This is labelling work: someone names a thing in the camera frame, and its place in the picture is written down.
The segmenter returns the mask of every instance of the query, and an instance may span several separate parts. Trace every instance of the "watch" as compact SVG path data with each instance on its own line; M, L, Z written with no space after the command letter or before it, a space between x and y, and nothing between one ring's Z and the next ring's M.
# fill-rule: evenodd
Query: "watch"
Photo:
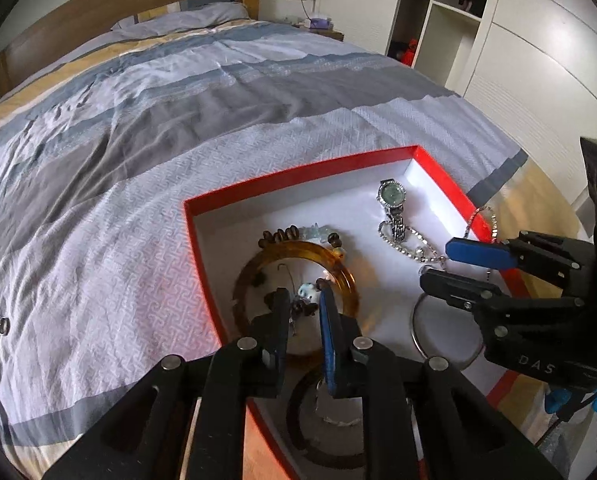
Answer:
M383 206L389 225L392 229L392 238L397 243L405 239L405 224L403 224L403 202L405 202L405 188L393 178L381 180L377 200Z

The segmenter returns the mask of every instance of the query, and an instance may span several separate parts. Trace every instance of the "pillow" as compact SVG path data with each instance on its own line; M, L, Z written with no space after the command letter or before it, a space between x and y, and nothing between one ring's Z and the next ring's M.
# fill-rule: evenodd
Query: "pillow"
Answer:
M133 14L112 25L111 30L119 30L121 28L127 28L136 23L149 22L164 14L171 14L173 12L181 12L182 10L196 10L200 9L209 4L216 4L219 2L235 2L236 0L181 0L180 2L174 2L163 7L157 7L156 9L145 10L138 14Z

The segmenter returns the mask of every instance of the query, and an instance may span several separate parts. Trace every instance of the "brown bangle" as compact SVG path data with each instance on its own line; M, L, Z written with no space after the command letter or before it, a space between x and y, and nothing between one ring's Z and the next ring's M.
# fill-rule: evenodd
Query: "brown bangle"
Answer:
M335 279L343 299L343 313L346 316L356 317L359 312L359 295L356 291L354 277L345 267L340 258L332 251L302 240L285 240L280 243L270 244L257 253L241 270L234 284L233 300L236 301L232 312L236 326L241 335L246 335L250 326L245 313L245 293L252 283L254 276L263 267L283 260L285 258L302 258L322 266ZM306 355L288 354L288 361L294 364L313 364L320 361L320 351Z

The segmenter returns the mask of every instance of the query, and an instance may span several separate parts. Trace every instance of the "watch face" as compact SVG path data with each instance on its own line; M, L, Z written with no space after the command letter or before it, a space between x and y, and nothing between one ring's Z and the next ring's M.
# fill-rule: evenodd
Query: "watch face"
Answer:
M391 182L381 190L381 198L387 205L396 207L401 205L403 200L405 200L405 191L403 191L399 184Z

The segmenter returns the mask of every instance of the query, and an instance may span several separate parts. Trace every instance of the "striped bedding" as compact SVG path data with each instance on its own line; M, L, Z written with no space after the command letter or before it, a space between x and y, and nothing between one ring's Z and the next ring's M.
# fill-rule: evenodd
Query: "striped bedding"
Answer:
M8 457L40 478L162 356L217 348L184 199L411 144L475 206L496 210L503 237L520 228L578 233L546 175L465 100L387 57L248 20L239 4L104 34L6 95L0 318L11 329L0 335L0 446ZM499 403L526 432L538 431L541 387L518 378ZM248 431L246 478L263 478L257 465L269 457Z

